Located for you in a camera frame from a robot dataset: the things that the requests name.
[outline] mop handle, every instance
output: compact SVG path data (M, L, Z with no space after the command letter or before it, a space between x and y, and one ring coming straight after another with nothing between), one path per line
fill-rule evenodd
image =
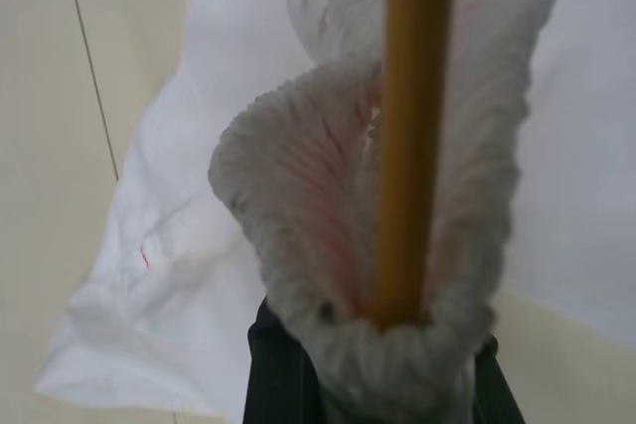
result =
M370 313L384 330L421 317L452 0L387 0L380 236Z

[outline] yellow handle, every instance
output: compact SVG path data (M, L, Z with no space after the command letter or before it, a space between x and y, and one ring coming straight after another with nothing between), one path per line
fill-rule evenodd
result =
M387 0L379 264L371 319L414 324L433 216L452 0Z

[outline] mop head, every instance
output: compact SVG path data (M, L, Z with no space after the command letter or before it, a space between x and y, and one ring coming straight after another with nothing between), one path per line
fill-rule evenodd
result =
M459 2L417 325L381 334L364 313L376 265L378 54L257 98L222 136L210 183L254 246L270 309L311 357L332 424L471 422L472 361L494 320L530 58L553 1Z

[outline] floor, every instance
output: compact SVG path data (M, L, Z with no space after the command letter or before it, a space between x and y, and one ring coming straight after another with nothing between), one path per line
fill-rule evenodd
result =
M137 118L171 74L186 0L0 0L0 420L195 424L32 391L90 267ZM501 363L530 424L627 424L636 355L510 295Z

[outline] red thread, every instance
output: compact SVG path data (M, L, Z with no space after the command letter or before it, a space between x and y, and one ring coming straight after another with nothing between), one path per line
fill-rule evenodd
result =
M150 269L150 262L148 261L148 257L146 257L146 254L143 251L143 243L139 247L139 251L141 252L141 257L143 258L143 261L146 263L146 270L149 270Z

